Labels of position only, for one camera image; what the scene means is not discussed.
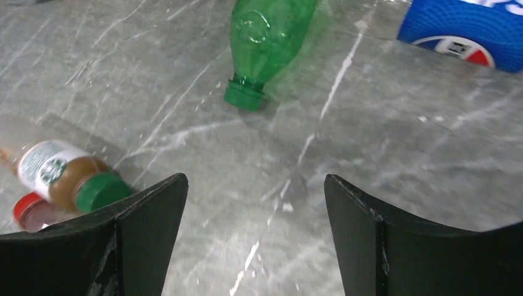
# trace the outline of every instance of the lying bottle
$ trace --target lying bottle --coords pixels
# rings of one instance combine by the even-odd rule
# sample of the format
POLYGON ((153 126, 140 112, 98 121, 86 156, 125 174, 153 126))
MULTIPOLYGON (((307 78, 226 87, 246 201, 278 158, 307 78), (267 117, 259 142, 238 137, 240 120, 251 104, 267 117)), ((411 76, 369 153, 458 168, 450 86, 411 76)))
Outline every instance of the lying bottle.
POLYGON ((13 208, 13 217, 20 228, 38 232, 50 225, 61 223, 78 215, 60 211, 55 205, 31 192, 22 197, 13 208))
POLYGON ((133 193, 98 158, 12 115, 0 115, 0 161, 27 188, 68 212, 91 212, 133 193))
POLYGON ((225 101, 256 111, 263 87, 298 54, 317 0, 237 0, 231 19, 234 77, 225 101))

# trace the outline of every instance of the bottle label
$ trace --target bottle label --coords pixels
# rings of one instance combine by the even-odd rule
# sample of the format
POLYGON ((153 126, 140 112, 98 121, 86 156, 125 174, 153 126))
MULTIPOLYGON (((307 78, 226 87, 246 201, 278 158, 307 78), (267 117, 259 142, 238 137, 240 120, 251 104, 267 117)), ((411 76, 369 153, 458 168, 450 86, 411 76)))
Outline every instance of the bottle label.
POLYGON ((42 198, 51 200, 49 187, 62 176, 67 163, 87 156, 91 155, 65 141, 41 142, 20 159, 18 178, 42 198))
POLYGON ((523 70, 523 0, 413 0, 398 39, 507 72, 523 70))

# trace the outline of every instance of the blue box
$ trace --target blue box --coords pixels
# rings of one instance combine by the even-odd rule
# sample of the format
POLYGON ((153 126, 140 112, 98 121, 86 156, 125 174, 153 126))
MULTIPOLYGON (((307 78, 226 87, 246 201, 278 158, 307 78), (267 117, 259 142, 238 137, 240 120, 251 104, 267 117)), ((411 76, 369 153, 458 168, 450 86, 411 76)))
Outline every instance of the blue box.
POLYGON ((486 67, 523 70, 523 0, 413 0, 398 39, 486 67))

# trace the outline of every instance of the red bottle cap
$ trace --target red bottle cap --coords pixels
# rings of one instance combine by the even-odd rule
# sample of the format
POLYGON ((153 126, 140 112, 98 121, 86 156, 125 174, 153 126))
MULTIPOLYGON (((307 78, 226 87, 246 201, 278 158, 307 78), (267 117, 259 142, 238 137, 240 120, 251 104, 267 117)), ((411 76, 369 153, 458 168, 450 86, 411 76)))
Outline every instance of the red bottle cap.
POLYGON ((34 192, 31 192, 23 196, 13 207, 13 216, 15 220, 19 223, 20 218, 25 213, 25 211, 27 211, 31 207, 34 207, 36 204, 40 202, 45 202, 45 200, 42 199, 40 195, 34 192))

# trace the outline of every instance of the marble floor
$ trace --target marble floor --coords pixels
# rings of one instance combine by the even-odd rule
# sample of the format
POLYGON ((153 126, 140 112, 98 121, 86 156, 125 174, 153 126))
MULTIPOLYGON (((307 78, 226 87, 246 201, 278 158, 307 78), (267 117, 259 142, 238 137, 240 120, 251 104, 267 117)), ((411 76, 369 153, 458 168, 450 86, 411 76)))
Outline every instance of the marble floor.
MULTIPOLYGON (((164 296, 343 295, 327 173, 459 228, 523 218, 522 75, 395 41, 405 1, 322 0, 259 113, 223 102, 233 0, 6 1, 0 113, 139 189, 187 174, 164 296)), ((1 233, 26 192, 0 173, 1 233)))

